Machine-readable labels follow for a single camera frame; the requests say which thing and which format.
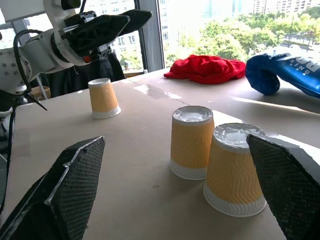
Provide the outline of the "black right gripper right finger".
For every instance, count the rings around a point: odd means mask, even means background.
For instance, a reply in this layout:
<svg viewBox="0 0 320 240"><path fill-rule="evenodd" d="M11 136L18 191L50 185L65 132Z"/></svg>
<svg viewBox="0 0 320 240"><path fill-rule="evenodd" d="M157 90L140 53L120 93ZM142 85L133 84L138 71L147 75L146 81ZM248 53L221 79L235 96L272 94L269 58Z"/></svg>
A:
<svg viewBox="0 0 320 240"><path fill-rule="evenodd" d="M249 134L246 138L267 204L288 240L320 238L320 165L300 146Z"/></svg>

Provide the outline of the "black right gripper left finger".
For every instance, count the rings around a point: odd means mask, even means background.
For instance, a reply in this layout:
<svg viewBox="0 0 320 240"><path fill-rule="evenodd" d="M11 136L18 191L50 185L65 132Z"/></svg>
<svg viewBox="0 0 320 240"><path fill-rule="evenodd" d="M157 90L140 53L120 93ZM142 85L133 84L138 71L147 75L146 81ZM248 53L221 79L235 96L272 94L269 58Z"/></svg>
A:
<svg viewBox="0 0 320 240"><path fill-rule="evenodd" d="M81 240L96 199L105 138L64 149L0 228L2 240Z"/></svg>

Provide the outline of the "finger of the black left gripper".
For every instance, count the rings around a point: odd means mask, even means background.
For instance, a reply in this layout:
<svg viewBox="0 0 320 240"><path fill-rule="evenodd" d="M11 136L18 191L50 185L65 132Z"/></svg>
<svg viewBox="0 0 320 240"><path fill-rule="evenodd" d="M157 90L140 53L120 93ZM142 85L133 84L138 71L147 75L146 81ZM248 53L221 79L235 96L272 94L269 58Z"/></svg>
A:
<svg viewBox="0 0 320 240"><path fill-rule="evenodd" d="M112 42L130 22L126 15L101 15L70 32L70 47L79 56Z"/></svg>
<svg viewBox="0 0 320 240"><path fill-rule="evenodd" d="M151 11L142 9L131 9L120 15L129 17L129 22L120 33L121 35L140 30L153 16Z"/></svg>

